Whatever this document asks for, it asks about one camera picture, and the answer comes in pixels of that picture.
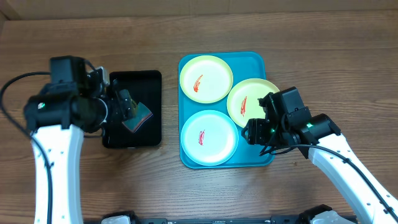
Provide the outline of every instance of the blue tray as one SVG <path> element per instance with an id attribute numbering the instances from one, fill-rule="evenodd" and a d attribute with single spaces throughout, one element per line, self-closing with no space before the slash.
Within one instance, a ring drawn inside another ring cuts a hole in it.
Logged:
<path id="1" fill-rule="evenodd" d="M 191 59 L 201 55 L 212 55 L 223 59 L 232 69 L 234 76 L 233 87 L 239 82 L 248 78 L 263 78 L 266 79 L 266 69 L 262 57 L 255 52 L 231 52 L 231 53 L 215 53 L 215 54 L 193 54 L 187 55 L 181 59 L 178 65 L 178 119 L 180 128 L 180 139 L 181 130 L 185 122 L 193 114 L 203 110 L 217 110 L 229 116 L 226 109 L 226 99 L 216 103 L 203 104 L 197 103 L 189 99 L 180 87 L 180 73 L 184 65 Z M 189 168 L 192 169 L 206 169 L 206 168 L 232 168 L 232 167 L 256 167 L 266 166 L 274 160 L 275 156 L 264 155 L 259 156 L 261 149 L 264 146 L 252 146 L 249 145 L 246 140 L 240 136 L 242 128 L 236 125 L 239 132 L 239 143 L 238 148 L 234 155 L 225 163 L 217 166 L 203 166 L 196 162 L 193 162 L 184 152 L 180 141 L 180 157 L 181 161 Z"/>

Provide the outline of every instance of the plate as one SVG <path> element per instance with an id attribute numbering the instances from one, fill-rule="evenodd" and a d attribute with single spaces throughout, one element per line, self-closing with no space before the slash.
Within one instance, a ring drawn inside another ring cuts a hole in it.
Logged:
<path id="1" fill-rule="evenodd" d="M 185 122 L 181 145 L 186 155 L 197 164 L 216 166 L 226 162 L 238 146 L 238 129 L 224 113 L 200 111 Z"/>
<path id="2" fill-rule="evenodd" d="M 259 106 L 259 98 L 279 89 L 270 81 L 261 78 L 250 78 L 236 84 L 228 95 L 226 102 L 229 116 L 244 128 L 251 118 L 265 118 L 266 114 Z"/>
<path id="3" fill-rule="evenodd" d="M 202 55 L 187 62 L 181 70 L 180 86 L 191 100 L 214 103 L 224 98 L 232 88 L 233 74 L 222 59 Z"/>

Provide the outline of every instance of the wooden table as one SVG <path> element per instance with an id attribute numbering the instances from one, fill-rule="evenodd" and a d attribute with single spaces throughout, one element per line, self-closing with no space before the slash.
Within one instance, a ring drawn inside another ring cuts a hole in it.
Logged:
<path id="1" fill-rule="evenodd" d="M 6 22 L 0 41 L 0 84 L 49 70 L 49 58 L 60 55 L 81 56 L 111 72 L 162 72 L 160 147 L 110 150 L 99 139 L 85 140 L 84 218 L 120 210 L 140 217 L 266 217 L 321 203 L 352 214 L 298 151 L 267 167 L 192 170 L 181 163 L 177 65 L 199 52 L 261 54 L 268 80 L 281 90 L 296 86 L 312 114 L 328 114 L 362 162 L 398 196 L 398 11 L 13 21 Z M 6 106 L 20 122 L 28 97 L 47 82 L 49 77 L 30 77 L 10 87 Z M 29 141 L 3 115 L 0 136 L 0 222 L 32 223 Z"/>

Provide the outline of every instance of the light yellow plate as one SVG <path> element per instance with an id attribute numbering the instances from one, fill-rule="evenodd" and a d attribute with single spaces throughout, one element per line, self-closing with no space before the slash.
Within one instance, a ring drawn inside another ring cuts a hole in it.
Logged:
<path id="1" fill-rule="evenodd" d="M 233 75 L 222 59 L 202 55 L 187 62 L 181 70 L 180 86 L 191 100 L 214 103 L 224 98 L 232 88 Z"/>
<path id="2" fill-rule="evenodd" d="M 276 93 L 279 89 L 267 80 L 250 78 L 236 84 L 228 95 L 226 102 L 229 116 L 244 128 L 251 118 L 265 118 L 266 114 L 259 106 L 259 98 L 269 92 Z"/>

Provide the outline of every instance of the red mark on plate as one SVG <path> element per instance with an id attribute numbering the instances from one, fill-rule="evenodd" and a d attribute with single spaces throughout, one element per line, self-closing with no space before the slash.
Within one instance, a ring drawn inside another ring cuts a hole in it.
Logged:
<path id="1" fill-rule="evenodd" d="M 241 115 L 244 116 L 244 114 L 246 113 L 246 100 L 248 99 L 248 96 L 246 96 L 244 98 L 244 100 L 242 101 L 242 107 L 241 107 Z"/>
<path id="2" fill-rule="evenodd" d="M 202 76 L 203 76 L 203 75 L 200 75 L 199 78 L 198 78 L 198 80 L 197 80 L 197 81 L 195 82 L 195 84 L 193 85 L 193 91 L 198 92 L 198 90 L 199 90 L 199 84 L 200 84 L 199 80 L 201 79 Z"/>
<path id="3" fill-rule="evenodd" d="M 199 144 L 202 146 L 203 145 L 203 140 L 205 139 L 205 130 L 200 131 L 199 134 Z"/>

